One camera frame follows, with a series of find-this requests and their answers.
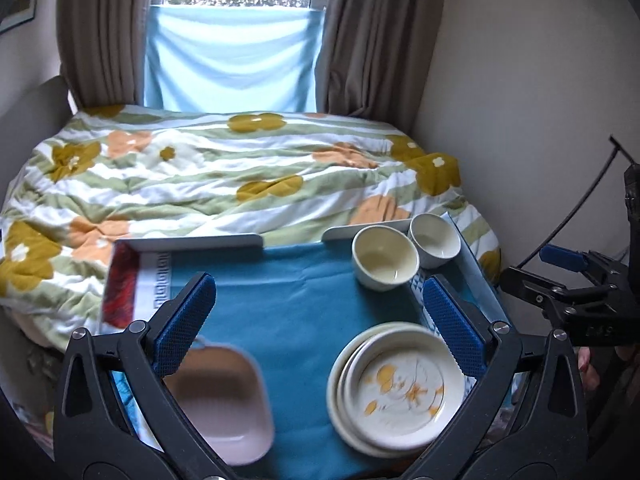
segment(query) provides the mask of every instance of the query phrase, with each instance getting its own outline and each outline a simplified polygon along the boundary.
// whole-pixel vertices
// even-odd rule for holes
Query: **hand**
[[[600,386],[600,376],[589,361],[591,361],[591,349],[588,346],[583,346],[578,350],[578,370],[580,370],[582,387],[587,392]]]

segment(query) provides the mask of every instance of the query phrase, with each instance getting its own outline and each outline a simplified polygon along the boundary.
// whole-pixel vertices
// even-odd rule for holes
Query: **blue gripper pad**
[[[435,278],[429,278],[424,282],[422,299],[462,373],[482,377],[486,372],[484,344],[449,293]]]
[[[564,247],[547,244],[538,253],[540,259],[546,264],[556,267],[562,267],[573,272],[582,272],[587,270],[587,260],[584,259],[582,253],[570,251]]]
[[[185,298],[181,298],[181,295],[182,293],[178,294],[175,300],[170,300],[182,301],[154,342],[151,366],[159,377],[177,371],[216,303],[216,282],[209,274],[203,274]]]

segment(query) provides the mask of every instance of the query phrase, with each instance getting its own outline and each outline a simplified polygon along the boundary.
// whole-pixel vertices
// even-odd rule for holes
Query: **pink container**
[[[164,378],[184,414],[229,465],[262,458],[275,430],[260,368],[245,352],[208,344],[191,349]]]

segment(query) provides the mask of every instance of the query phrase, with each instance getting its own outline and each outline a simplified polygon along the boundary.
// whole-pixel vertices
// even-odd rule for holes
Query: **bowl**
[[[372,336],[383,333],[391,328],[413,325],[414,324],[407,322],[390,322],[373,326],[372,328],[361,332],[344,347],[342,352],[340,352],[340,355],[336,358],[334,366],[331,368],[331,372],[329,373],[326,385],[326,406],[331,424],[334,426],[335,431],[340,435],[341,439],[345,441],[348,446],[365,455],[377,458],[398,458],[405,456],[408,453],[373,446],[366,442],[361,436],[358,436],[356,429],[347,418],[346,411],[344,410],[344,403],[342,401],[343,395],[338,395],[340,392],[338,389],[340,376],[351,357],[354,357],[358,348],[360,348],[360,346]]]
[[[420,264],[412,241],[383,225],[365,227],[355,235],[351,261],[357,280],[379,292],[408,282]]]
[[[446,264],[460,252],[458,230],[444,218],[431,213],[419,214],[411,220],[409,237],[418,250],[423,269]]]
[[[464,392],[464,375],[442,339],[424,327],[396,327],[357,352],[344,379],[344,408],[371,445],[407,451],[436,439]]]
[[[178,406],[230,466],[256,462],[275,430],[260,368],[226,345],[190,349],[178,371],[164,378]]]

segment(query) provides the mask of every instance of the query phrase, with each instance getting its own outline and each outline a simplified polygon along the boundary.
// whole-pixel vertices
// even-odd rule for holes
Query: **brown curtain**
[[[444,0],[331,0],[316,67],[319,112],[408,132],[420,106]]]
[[[58,0],[62,75],[79,107],[142,104],[151,0]]]

